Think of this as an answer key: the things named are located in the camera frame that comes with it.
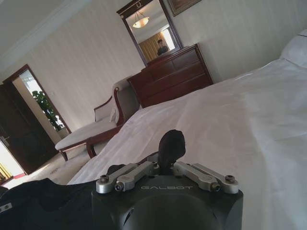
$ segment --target floor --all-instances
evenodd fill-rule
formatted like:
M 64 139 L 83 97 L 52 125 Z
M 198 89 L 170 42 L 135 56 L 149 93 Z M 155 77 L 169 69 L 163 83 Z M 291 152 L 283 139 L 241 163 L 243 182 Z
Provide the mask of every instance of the floor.
M 107 142 L 103 142 L 95 145 L 94 149 L 96 153 L 99 154 L 106 144 Z M 42 180 L 45 178 L 49 178 L 57 184 L 67 184 L 90 160 L 85 146 L 67 151 L 67 156 L 68 161 L 65 161 L 61 154 L 57 154 L 32 174 L 10 180 L 2 186 L 11 189 L 24 182 Z

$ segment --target ceiling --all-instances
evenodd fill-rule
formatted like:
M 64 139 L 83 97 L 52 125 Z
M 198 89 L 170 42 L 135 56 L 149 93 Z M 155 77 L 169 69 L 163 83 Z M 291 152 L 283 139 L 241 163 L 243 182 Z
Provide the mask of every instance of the ceiling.
M 0 0 L 0 56 L 67 0 Z

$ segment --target crown molding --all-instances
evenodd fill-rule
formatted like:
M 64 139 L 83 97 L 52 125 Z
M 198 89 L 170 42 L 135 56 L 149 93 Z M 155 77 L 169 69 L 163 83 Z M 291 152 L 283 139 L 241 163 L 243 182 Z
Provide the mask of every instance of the crown molding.
M 24 35 L 10 49 L 0 56 L 0 72 L 5 71 L 18 59 L 43 41 L 49 34 L 71 18 L 92 0 L 65 0 L 59 7 Z

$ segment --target chair leg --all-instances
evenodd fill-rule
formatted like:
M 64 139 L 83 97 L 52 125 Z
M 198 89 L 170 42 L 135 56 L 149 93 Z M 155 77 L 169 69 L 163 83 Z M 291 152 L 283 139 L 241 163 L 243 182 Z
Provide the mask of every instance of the chair leg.
M 90 156 L 90 158 L 97 156 L 93 145 L 86 143 L 86 149 L 87 149 L 87 153 Z
M 63 151 L 61 151 L 61 150 L 60 150 L 59 152 L 62 154 L 64 160 L 65 160 L 65 161 L 68 161 L 68 157 L 67 157 L 66 152 L 63 152 Z

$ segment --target ceiling lamp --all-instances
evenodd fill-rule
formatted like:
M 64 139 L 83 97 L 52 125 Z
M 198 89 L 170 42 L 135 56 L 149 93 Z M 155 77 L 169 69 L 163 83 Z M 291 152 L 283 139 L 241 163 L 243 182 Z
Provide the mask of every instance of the ceiling lamp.
M 135 23 L 132 25 L 134 28 L 142 28 L 142 27 L 145 26 L 145 25 L 148 23 L 148 21 L 149 21 L 149 17 L 145 17 L 145 16 L 144 16 L 141 12 L 139 12 L 139 11 L 137 11 L 137 12 L 134 14 L 134 16 L 135 16 Z

